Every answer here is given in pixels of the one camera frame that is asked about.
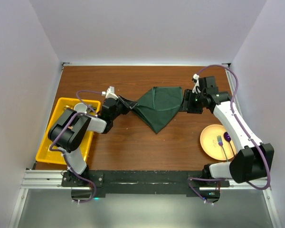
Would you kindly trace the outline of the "green cloth napkin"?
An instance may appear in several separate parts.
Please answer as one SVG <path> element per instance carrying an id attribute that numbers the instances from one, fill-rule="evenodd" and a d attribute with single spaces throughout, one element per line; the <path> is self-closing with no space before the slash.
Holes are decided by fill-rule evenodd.
<path id="1" fill-rule="evenodd" d="M 181 87 L 155 86 L 139 98 L 132 112 L 159 133 L 178 113 L 182 100 Z"/>

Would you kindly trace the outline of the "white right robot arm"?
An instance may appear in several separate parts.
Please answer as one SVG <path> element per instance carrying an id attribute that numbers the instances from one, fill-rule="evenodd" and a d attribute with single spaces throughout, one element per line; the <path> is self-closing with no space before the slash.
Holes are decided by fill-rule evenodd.
<path id="1" fill-rule="evenodd" d="M 234 104 L 229 92 L 221 92 L 214 76 L 192 77 L 193 89 L 184 92 L 181 112 L 201 114 L 209 109 L 227 130 L 236 149 L 232 161 L 207 164 L 202 170 L 202 181 L 212 187 L 219 180 L 233 179 L 236 183 L 267 178 L 270 181 L 270 169 L 274 148 L 263 143 L 248 127 Z"/>

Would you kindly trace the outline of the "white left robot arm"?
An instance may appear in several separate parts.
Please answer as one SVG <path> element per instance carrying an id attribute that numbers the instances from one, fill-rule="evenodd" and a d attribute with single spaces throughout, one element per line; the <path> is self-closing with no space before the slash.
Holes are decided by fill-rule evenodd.
<path id="1" fill-rule="evenodd" d="M 77 186 L 94 186 L 80 150 L 86 132 L 108 133 L 119 115 L 127 114 L 137 105 L 136 101 L 122 96 L 109 97 L 104 100 L 102 109 L 96 112 L 92 105 L 82 102 L 79 108 L 66 109 L 50 128 L 48 139 L 52 144 L 49 150 L 61 153 L 67 172 Z"/>

